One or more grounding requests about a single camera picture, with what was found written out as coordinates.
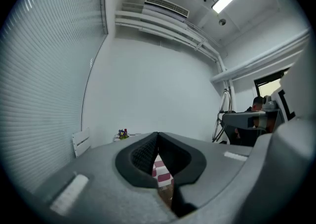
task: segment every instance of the air conditioner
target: air conditioner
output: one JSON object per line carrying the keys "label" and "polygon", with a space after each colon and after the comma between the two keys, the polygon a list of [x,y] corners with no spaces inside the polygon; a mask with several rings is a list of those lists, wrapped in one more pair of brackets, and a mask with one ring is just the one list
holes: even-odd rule
{"label": "air conditioner", "polygon": [[151,5],[163,7],[174,13],[180,14],[181,16],[184,16],[185,18],[188,18],[189,13],[190,13],[189,10],[167,0],[145,0],[145,4],[151,4]]}

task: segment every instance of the ceiling sensor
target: ceiling sensor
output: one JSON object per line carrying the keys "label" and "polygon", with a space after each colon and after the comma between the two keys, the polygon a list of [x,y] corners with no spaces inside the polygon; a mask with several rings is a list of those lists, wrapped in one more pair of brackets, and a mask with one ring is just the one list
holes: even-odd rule
{"label": "ceiling sensor", "polygon": [[226,24],[226,19],[222,18],[221,20],[219,20],[219,25],[223,26]]}

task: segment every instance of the white slatted panel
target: white slatted panel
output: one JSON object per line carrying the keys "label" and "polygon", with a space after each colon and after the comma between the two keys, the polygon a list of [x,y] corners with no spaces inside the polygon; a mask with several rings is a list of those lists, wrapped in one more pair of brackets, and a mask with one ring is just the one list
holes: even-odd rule
{"label": "white slatted panel", "polygon": [[19,0],[0,36],[0,150],[34,191],[74,159],[84,91],[105,38],[100,0]]}

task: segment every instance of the colorful figurine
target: colorful figurine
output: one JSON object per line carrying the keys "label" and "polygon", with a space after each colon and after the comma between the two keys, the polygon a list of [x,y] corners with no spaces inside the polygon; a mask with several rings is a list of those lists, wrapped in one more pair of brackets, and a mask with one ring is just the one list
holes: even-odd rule
{"label": "colorful figurine", "polygon": [[122,130],[119,130],[118,131],[118,136],[119,136],[119,139],[126,139],[126,138],[128,138],[129,136],[127,135],[127,129],[124,129],[124,131],[123,131],[123,129]]}

